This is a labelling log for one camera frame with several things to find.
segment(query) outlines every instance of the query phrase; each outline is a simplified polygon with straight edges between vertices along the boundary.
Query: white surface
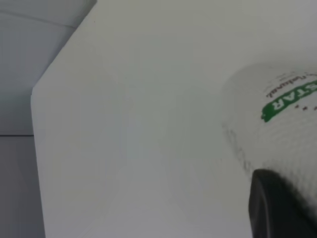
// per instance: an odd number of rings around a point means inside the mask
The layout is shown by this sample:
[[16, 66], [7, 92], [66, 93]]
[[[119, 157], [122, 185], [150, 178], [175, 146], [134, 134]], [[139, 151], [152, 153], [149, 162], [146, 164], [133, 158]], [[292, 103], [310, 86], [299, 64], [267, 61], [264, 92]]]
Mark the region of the white surface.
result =
[[36, 85], [47, 238], [250, 237], [220, 86], [316, 63], [315, 2], [99, 1]]
[[0, 12], [77, 27], [95, 0], [0, 0]]
[[73, 31], [0, 13], [0, 134], [33, 134], [32, 88]]

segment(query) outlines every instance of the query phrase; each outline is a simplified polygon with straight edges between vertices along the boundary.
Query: white panel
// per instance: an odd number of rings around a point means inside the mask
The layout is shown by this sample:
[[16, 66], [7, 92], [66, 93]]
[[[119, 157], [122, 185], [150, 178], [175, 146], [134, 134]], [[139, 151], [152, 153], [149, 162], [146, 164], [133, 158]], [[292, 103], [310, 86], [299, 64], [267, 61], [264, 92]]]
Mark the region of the white panel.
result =
[[45, 238], [33, 137], [0, 137], [0, 237]]
[[0, 134], [33, 134], [31, 90], [72, 33], [0, 13]]
[[0, 0], [0, 12], [11, 12], [77, 27], [96, 0]]
[[217, 118], [228, 72], [206, 61], [223, 57], [212, 7], [99, 2], [51, 64], [32, 96], [47, 238], [251, 237]]

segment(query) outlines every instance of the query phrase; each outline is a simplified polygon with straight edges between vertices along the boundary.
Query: black plastic object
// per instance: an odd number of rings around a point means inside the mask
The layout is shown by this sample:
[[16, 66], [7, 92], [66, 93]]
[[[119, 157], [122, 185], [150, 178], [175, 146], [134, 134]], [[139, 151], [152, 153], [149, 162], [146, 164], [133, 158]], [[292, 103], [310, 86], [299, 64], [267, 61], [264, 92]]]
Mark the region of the black plastic object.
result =
[[249, 215], [254, 238], [317, 238], [314, 224], [275, 172], [253, 172]]

